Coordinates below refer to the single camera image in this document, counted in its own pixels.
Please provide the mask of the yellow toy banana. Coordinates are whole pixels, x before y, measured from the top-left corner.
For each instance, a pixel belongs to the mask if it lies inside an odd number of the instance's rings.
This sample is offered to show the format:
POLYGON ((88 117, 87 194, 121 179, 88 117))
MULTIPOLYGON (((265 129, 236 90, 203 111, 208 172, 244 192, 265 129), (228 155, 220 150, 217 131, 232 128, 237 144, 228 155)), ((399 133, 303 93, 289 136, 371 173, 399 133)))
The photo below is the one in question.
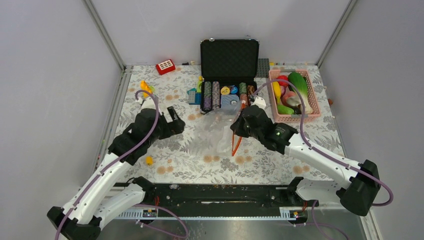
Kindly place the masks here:
POLYGON ((282 104, 281 103, 282 92, 281 92, 280 84, 277 80, 274 80, 272 82, 272 90, 273 90, 273 93, 274 93, 276 104, 281 105, 282 104))

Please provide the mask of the clear orange-zip bag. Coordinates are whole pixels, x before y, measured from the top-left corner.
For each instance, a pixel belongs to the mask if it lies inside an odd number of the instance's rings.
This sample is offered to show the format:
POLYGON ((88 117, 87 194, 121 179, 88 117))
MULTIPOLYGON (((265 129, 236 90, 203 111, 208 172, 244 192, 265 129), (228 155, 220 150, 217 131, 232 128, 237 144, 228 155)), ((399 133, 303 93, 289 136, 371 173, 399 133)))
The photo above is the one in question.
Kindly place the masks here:
POLYGON ((242 104, 238 102, 206 113, 195 125, 190 153, 196 156, 231 157, 235 146, 231 125, 241 110, 242 104))

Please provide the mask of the pink toy peach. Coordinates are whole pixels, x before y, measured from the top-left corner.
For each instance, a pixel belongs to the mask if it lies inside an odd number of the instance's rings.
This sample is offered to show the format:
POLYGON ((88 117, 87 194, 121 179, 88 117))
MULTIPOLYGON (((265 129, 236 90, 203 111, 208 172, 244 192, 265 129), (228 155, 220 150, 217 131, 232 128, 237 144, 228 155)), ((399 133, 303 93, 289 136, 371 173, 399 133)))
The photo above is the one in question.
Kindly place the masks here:
POLYGON ((285 106, 296 106, 295 98, 297 97, 296 93, 293 91, 287 91, 284 96, 281 97, 281 102, 285 106))

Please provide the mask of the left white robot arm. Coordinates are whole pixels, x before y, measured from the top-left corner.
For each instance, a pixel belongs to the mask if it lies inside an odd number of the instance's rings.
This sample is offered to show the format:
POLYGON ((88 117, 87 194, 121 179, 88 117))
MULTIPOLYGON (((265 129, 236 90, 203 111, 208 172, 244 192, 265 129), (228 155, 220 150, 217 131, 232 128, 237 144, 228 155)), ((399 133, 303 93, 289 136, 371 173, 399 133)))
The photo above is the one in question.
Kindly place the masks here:
POLYGON ((144 156, 157 140, 184 131, 185 122, 172 106, 163 112, 156 97, 141 101, 134 122, 114 138, 97 170, 64 206, 53 206, 47 213, 56 228, 55 238, 95 240, 115 217, 133 205, 152 204, 156 185, 144 177, 135 178, 123 191, 104 201, 115 183, 144 156))

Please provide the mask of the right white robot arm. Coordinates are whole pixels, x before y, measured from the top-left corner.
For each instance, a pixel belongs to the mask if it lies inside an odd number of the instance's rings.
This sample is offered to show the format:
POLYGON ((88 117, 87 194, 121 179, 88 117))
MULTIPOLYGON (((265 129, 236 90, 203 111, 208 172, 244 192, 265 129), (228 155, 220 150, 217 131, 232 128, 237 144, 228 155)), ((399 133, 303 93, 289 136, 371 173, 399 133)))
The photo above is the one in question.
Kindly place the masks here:
POLYGON ((337 155, 311 142, 296 128, 286 123, 274 123, 263 109, 264 100, 241 110, 230 129, 239 137, 252 137, 266 149, 301 160, 330 177, 330 181, 300 178, 287 191, 287 201, 293 206, 305 200, 340 203, 358 216, 366 216, 381 189, 377 165, 370 161, 358 162, 337 155))

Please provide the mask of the pink plastic basket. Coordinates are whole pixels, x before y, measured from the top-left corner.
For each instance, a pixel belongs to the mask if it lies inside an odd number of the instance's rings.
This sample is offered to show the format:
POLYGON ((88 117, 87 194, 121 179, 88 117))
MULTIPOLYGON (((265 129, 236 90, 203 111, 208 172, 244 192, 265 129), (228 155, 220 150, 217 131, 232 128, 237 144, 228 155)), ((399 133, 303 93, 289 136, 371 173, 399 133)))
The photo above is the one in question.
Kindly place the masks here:
MULTIPOLYGON (((309 72, 306 69, 271 69, 268 72, 268 82, 271 80, 290 80, 302 77, 304 85, 300 87, 303 101, 306 104, 306 122, 312 122, 321 116, 321 109, 312 85, 309 72)), ((270 108, 273 119, 277 123, 298 122, 301 120, 301 100, 299 95, 288 84, 271 83, 267 86, 270 108)))

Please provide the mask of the floral table mat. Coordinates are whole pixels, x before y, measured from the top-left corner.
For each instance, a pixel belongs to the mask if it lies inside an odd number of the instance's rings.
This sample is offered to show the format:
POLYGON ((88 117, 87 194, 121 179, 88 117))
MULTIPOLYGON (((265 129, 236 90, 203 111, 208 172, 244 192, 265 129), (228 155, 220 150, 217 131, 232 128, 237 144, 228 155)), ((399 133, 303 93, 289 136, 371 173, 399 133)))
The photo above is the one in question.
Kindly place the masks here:
POLYGON ((140 111, 135 93, 145 81, 154 89, 160 105, 174 107, 186 126, 182 134, 159 140, 148 149, 152 164, 142 157, 120 179, 121 183, 135 177, 145 177, 155 183, 195 184, 288 184, 297 176, 312 180, 328 180, 323 171, 277 152, 267 150, 253 138, 244 138, 235 155, 207 154, 194 143, 195 128, 204 120, 197 105, 188 103, 188 91, 195 87, 201 75, 198 65, 178 66, 175 71, 159 75, 154 66, 131 68, 125 89, 125 99, 117 123, 116 134, 135 120, 140 111))

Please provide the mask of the teal blue block stack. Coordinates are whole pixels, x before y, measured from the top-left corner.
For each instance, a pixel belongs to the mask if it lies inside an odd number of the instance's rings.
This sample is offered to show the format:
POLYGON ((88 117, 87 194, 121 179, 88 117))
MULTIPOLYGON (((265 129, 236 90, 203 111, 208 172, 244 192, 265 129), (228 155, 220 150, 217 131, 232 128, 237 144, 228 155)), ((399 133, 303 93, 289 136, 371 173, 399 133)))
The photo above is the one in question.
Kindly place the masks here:
POLYGON ((189 105, 200 105, 202 101, 202 94, 196 88, 191 88, 187 92, 187 103, 189 105))

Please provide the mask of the purple toy onion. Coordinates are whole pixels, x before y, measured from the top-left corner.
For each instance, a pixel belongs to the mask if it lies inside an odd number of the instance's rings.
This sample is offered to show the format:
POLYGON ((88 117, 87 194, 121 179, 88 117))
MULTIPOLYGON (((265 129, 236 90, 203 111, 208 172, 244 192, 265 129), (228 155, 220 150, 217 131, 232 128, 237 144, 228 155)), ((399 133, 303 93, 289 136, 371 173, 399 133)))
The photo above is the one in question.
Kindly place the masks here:
POLYGON ((280 88, 280 96, 283 97, 286 93, 286 87, 280 85, 279 88, 280 88))

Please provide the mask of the yellow blue toy cart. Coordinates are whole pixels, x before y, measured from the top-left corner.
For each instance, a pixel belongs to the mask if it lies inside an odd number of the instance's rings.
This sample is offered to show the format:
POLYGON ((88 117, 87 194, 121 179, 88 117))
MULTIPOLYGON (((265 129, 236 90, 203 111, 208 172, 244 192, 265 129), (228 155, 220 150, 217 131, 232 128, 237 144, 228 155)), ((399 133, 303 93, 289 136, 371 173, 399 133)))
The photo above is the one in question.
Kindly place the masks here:
POLYGON ((142 95, 141 95, 143 99, 149 97, 149 95, 147 94, 147 92, 149 92, 150 94, 153 94, 154 91, 155 91, 154 87, 148 85, 148 83, 145 80, 142 80, 140 82, 140 89, 143 90, 142 95))

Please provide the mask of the red toy strawberry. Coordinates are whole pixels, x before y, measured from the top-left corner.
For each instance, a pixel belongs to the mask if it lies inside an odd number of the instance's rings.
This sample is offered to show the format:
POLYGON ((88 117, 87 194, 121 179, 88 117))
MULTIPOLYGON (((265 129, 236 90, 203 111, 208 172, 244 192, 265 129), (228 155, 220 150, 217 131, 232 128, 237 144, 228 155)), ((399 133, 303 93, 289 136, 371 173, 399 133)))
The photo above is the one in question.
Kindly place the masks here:
POLYGON ((289 85, 288 84, 289 79, 288 79, 288 77, 286 75, 279 75, 276 79, 278 80, 277 81, 278 84, 280 86, 284 87, 284 88, 286 88, 289 85))

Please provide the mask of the grey building baseplate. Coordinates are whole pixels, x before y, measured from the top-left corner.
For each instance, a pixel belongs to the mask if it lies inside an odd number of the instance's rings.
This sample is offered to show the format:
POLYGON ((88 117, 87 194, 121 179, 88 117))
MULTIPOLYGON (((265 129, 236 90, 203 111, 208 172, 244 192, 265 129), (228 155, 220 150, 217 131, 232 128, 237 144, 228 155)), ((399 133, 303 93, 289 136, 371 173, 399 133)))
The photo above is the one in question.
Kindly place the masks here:
POLYGON ((268 78, 270 70, 270 61, 268 58, 259 58, 257 61, 257 78, 268 78))

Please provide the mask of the black poker chip case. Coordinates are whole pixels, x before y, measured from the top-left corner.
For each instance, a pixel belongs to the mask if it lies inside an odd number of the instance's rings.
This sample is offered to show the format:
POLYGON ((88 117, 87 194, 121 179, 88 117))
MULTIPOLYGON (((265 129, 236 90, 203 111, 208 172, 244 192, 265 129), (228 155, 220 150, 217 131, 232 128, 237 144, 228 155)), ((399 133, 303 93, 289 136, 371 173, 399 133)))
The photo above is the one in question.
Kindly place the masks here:
POLYGON ((205 90, 209 82, 219 83, 220 87, 235 86, 240 83, 258 89, 255 81, 258 70, 260 43, 256 39, 204 39, 200 42, 201 103, 203 113, 213 110, 213 91, 205 90))

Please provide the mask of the green white bok choy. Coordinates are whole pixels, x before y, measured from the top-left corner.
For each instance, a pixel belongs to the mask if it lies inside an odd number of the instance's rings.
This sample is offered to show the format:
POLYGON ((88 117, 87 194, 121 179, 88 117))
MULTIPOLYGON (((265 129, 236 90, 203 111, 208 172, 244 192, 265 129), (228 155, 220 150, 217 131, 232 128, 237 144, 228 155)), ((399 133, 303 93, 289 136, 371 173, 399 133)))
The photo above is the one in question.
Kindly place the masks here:
POLYGON ((292 88, 291 85, 289 86, 289 89, 292 92, 295 92, 296 95, 297 95, 297 97, 294 99, 296 106, 293 106, 293 107, 298 107, 302 103, 301 99, 303 99, 303 103, 304 103, 304 107, 305 107, 305 114, 308 114, 308 115, 309 114, 312 114, 313 113, 313 109, 310 106, 309 101, 308 101, 308 96, 309 95, 308 95, 308 86, 307 86, 306 80, 302 77, 302 75, 300 73, 298 73, 298 72, 291 72, 288 75, 288 81, 291 84, 293 84, 296 87, 296 89, 297 89, 297 92, 296 92, 292 88))

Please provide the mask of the green yellow toy figure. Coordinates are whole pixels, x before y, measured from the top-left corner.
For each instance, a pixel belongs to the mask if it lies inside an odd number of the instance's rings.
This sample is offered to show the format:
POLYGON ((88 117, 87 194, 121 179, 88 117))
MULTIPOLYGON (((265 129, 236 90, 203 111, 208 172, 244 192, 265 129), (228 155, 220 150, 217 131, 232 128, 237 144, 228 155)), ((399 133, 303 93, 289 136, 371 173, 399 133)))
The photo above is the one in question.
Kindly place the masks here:
POLYGON ((196 92, 197 93, 201 93, 202 92, 202 84, 203 84, 203 77, 199 76, 198 77, 198 81, 197 81, 197 85, 196 85, 196 92))

